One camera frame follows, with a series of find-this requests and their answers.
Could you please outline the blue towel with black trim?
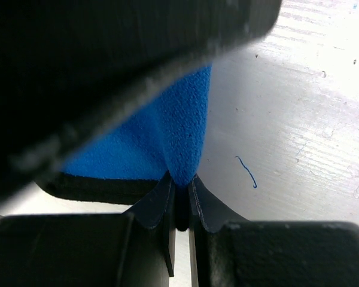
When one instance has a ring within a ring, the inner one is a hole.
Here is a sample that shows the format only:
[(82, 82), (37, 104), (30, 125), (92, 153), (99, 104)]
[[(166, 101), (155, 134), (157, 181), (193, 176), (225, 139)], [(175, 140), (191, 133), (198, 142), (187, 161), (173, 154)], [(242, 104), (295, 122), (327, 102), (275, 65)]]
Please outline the blue towel with black trim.
[(61, 199), (134, 204), (169, 173), (176, 185), (176, 227), (188, 229), (187, 186), (202, 157), (211, 70), (176, 81), (38, 186)]

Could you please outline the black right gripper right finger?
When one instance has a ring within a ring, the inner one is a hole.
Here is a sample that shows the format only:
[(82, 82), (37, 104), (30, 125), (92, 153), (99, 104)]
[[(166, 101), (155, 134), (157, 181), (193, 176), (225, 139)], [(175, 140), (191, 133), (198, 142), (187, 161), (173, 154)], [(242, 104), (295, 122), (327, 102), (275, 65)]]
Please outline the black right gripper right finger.
[(247, 221), (200, 178), (188, 187), (193, 286), (359, 286), (359, 226)]

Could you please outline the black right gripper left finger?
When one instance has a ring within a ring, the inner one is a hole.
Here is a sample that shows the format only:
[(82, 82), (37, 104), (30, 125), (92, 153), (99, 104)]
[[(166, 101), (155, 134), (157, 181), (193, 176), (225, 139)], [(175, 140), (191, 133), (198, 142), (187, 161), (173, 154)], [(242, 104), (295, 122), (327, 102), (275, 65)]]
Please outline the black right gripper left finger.
[(0, 219), (0, 286), (168, 286), (175, 184), (165, 174), (123, 213)]

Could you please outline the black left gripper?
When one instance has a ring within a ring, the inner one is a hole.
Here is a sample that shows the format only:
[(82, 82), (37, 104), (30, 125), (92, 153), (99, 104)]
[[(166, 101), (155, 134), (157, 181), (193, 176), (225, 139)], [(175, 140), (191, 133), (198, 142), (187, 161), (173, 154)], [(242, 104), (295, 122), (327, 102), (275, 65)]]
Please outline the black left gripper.
[(0, 203), (162, 89), (265, 36), (280, 1), (0, 1)]

